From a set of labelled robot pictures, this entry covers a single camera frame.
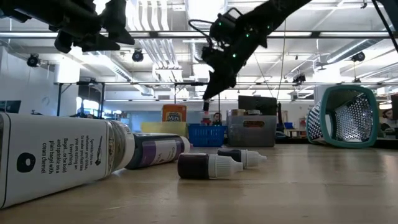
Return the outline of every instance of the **white dropper cap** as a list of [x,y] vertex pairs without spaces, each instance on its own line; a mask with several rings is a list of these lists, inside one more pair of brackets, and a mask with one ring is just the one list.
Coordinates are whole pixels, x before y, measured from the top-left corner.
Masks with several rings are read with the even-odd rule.
[[260,165],[260,162],[267,160],[266,156],[262,156],[255,151],[242,150],[242,156],[244,151],[246,151],[246,167],[257,167]]
[[209,178],[230,177],[234,173],[243,171],[241,162],[234,161],[229,156],[209,155]]

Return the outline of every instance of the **table surface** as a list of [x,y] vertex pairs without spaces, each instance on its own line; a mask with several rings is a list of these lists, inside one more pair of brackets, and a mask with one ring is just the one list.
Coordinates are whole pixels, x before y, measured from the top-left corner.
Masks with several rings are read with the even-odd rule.
[[398,222],[398,151],[306,144],[258,151],[267,162],[231,180],[182,180],[175,162],[120,170],[1,210],[0,223]]

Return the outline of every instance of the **gray bin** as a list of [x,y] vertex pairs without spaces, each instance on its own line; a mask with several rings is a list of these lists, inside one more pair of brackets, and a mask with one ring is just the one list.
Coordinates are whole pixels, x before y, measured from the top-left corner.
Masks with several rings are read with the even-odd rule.
[[232,147],[273,147],[276,116],[229,116],[228,143]]

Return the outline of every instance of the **orange box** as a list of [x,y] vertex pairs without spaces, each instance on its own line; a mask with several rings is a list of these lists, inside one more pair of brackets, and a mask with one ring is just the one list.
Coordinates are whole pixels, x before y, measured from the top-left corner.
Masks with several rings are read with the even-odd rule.
[[162,121],[187,122],[187,106],[163,105]]

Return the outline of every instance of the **laboratory room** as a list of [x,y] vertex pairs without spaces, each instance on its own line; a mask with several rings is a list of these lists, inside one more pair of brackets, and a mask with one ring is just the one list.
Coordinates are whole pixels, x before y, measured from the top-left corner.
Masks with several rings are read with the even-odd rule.
[[0,1],[0,223],[397,223],[396,1]]

